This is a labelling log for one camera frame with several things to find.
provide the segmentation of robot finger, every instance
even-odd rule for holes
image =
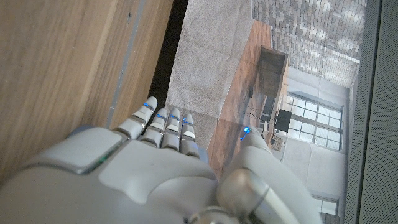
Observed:
[[[164,132],[164,124],[166,122],[166,117],[167,117],[166,109],[164,108],[160,109],[157,112],[152,123],[148,126],[141,141],[148,145],[159,147]]]
[[[157,100],[153,96],[149,97],[138,111],[133,113],[127,120],[120,124],[116,130],[124,133],[131,139],[137,139],[144,130],[150,117],[157,106]]]
[[[199,157],[198,146],[195,142],[193,119],[191,114],[186,114],[182,119],[180,152],[187,156]]]
[[[271,153],[271,150],[268,148],[267,143],[262,138],[260,132],[252,126],[245,127],[243,129],[244,136],[241,137],[242,143],[241,148],[245,148],[246,146],[254,146],[260,149],[264,149]]]
[[[161,148],[180,151],[180,111],[173,108],[166,122]]]

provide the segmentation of white wall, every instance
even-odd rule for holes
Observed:
[[[331,149],[287,138],[282,163],[318,197],[339,200],[338,214],[345,204],[347,155]]]
[[[289,68],[288,92],[299,95],[312,95],[319,102],[337,108],[343,107],[342,150],[335,151],[286,138],[283,155],[276,157],[282,161],[313,195],[339,201],[338,215],[345,209],[345,188],[348,153],[350,89],[336,85],[325,79]]]

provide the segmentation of glass panel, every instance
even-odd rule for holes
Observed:
[[[313,134],[315,127],[314,125],[303,123],[303,126],[301,127],[301,131],[304,131],[306,133]]]
[[[336,203],[323,201],[322,212],[331,215],[336,215]]]
[[[317,121],[318,121],[319,123],[322,123],[322,124],[329,124],[329,117],[328,117],[328,116],[325,116],[325,115],[322,115],[322,114],[318,114],[318,119],[317,119]]]
[[[317,113],[310,111],[310,110],[305,110],[304,111],[304,118],[308,118],[311,119],[313,121],[315,121],[315,118],[317,118]]]
[[[293,105],[301,106],[302,108],[304,108],[305,107],[305,100],[294,98]]]
[[[319,113],[329,116],[330,110],[328,108],[324,108],[323,106],[319,106]]]
[[[305,108],[309,109],[309,110],[312,110],[312,111],[317,111],[318,105],[316,105],[315,103],[311,103],[311,102],[307,101],[306,104],[305,104]]]
[[[304,109],[303,109],[303,108],[296,107],[296,106],[293,106],[293,107],[292,107],[292,114],[296,114],[297,116],[303,116],[303,114],[304,114]]]
[[[318,212],[322,212],[321,208],[322,208],[322,201],[318,200],[318,199],[313,199],[313,202],[316,206],[316,208],[318,209]]]
[[[317,143],[320,146],[326,146],[327,145],[327,141],[328,141],[327,139],[320,138],[320,137],[315,137],[315,143]]]
[[[297,129],[297,130],[301,130],[301,121],[296,121],[294,119],[290,120],[290,124],[289,124],[289,128],[293,128],[293,129]]]
[[[286,111],[292,111],[292,105],[285,103],[283,109]]]
[[[317,127],[317,136],[328,138],[328,130]]]
[[[332,149],[339,149],[339,143],[335,141],[328,140],[328,147]]]
[[[335,118],[330,118],[329,125],[335,128],[340,128],[340,121]]]
[[[339,111],[330,110],[330,117],[341,119],[341,113]]]
[[[289,128],[289,132],[287,133],[288,137],[290,138],[297,138],[300,139],[300,131],[296,131]]]
[[[312,142],[312,134],[300,133],[300,139],[306,142]]]
[[[291,97],[291,96],[286,96],[286,103],[292,104],[292,103],[293,103],[293,97]]]
[[[334,131],[329,131],[328,139],[340,142],[340,134]]]

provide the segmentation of window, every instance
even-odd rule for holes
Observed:
[[[293,94],[286,96],[284,110],[292,112],[289,137],[341,149],[341,110]]]
[[[313,201],[317,205],[318,212],[327,213],[330,215],[337,215],[337,201],[325,200],[317,197],[313,197]]]

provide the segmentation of blue led light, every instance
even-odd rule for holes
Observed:
[[[248,135],[248,134],[250,133],[251,129],[250,129],[249,127],[245,127],[245,128],[243,129],[243,131],[244,131],[244,136],[241,137],[240,140],[243,140],[244,137],[246,137],[246,135]]]
[[[157,114],[156,115],[156,117],[158,117],[158,118],[162,118],[163,120],[166,120],[166,118],[165,117],[163,117],[162,115],[160,115],[160,114]]]
[[[170,117],[176,119],[177,121],[180,121],[180,118],[178,118],[177,116],[170,114]]]

